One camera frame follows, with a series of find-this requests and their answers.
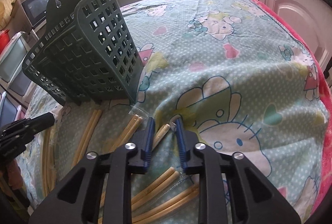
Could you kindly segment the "bamboo chopstick pair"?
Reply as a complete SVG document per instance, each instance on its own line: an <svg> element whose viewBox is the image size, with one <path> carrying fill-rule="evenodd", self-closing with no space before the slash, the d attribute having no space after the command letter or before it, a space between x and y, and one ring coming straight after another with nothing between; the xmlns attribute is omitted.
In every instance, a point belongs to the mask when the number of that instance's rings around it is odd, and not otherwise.
<svg viewBox="0 0 332 224"><path fill-rule="evenodd" d="M167 202L132 218L132 223L151 223L178 210L199 194L199 184L194 184Z"/></svg>
<svg viewBox="0 0 332 224"><path fill-rule="evenodd" d="M153 139L153 147L152 150L157 147L157 145L161 142L163 137L168 133L171 126L167 123L165 125L162 125L161 128L156 132L154 139Z"/></svg>
<svg viewBox="0 0 332 224"><path fill-rule="evenodd" d="M79 141L78 147L75 151L74 158L71 163L71 168L73 168L83 158L102 113L103 111L101 109L96 109L92 112L92 115L86 125L86 128Z"/></svg>
<svg viewBox="0 0 332 224"><path fill-rule="evenodd" d="M55 131L53 127L46 129L41 155L42 191L44 197L48 196L48 194L54 189L56 183L54 136Z"/></svg>
<svg viewBox="0 0 332 224"><path fill-rule="evenodd" d="M178 179L179 175L180 173L176 171L175 168L170 167L167 169L155 181L131 199L132 210L134 211L146 204L148 201L152 200L152 198L157 196L157 194L173 183L174 180Z"/></svg>
<svg viewBox="0 0 332 224"><path fill-rule="evenodd" d="M136 132L140 124L142 123L143 118L139 115L134 115L129 121L128 125L122 131L120 136L114 141L108 152L113 152L115 149L120 147L122 144L125 144Z"/></svg>

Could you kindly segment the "plastic drawer unit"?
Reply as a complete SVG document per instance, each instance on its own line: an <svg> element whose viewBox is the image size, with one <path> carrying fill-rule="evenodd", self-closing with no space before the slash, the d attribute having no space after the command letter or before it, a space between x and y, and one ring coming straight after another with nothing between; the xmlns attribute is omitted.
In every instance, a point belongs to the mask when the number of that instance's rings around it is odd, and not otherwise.
<svg viewBox="0 0 332 224"><path fill-rule="evenodd" d="M36 85L22 71L28 35L16 33L1 52L1 126L24 117Z"/></svg>

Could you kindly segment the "hello kitty tablecloth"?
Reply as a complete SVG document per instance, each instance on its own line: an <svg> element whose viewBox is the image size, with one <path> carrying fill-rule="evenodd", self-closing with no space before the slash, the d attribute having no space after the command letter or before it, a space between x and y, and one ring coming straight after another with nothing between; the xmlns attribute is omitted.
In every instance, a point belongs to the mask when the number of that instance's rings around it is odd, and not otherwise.
<svg viewBox="0 0 332 224"><path fill-rule="evenodd" d="M132 223L199 184L192 201L155 222L308 223L319 193L331 113L311 90L314 61L276 19L250 0L143 0L120 7L143 63L136 102L67 102L57 133L60 179L30 223ZM103 111L71 168L86 125ZM134 115L155 134L145 174L128 168L128 142L108 152ZM203 171L187 175L175 120L196 133ZM143 206L131 199L170 167L179 178Z"/></svg>

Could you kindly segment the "red bucket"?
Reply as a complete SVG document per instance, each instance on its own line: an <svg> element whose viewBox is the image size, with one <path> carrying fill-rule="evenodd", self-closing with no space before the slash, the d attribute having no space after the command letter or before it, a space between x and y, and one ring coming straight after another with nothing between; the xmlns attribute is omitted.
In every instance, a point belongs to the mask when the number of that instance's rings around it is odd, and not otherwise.
<svg viewBox="0 0 332 224"><path fill-rule="evenodd" d="M9 30L3 30L1 31L0 34L0 53L2 53L2 51L5 49L5 47L7 46L7 44L10 41L10 37L9 37Z"/></svg>

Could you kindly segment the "dark green utensil holder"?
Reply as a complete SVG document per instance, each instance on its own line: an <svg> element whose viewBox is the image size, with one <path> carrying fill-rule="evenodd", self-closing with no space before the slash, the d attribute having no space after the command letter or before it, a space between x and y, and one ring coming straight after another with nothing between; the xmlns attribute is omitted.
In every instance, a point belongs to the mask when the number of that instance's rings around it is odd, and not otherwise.
<svg viewBox="0 0 332 224"><path fill-rule="evenodd" d="M116 0L49 0L22 71L59 104L136 102L143 63Z"/></svg>

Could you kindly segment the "black microwave oven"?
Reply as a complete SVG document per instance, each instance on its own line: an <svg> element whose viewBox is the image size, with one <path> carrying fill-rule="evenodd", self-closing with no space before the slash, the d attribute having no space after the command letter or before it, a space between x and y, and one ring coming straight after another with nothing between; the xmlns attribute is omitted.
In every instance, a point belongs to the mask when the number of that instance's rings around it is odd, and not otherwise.
<svg viewBox="0 0 332 224"><path fill-rule="evenodd" d="M30 32L46 20L49 0L16 0L11 17L15 30Z"/></svg>

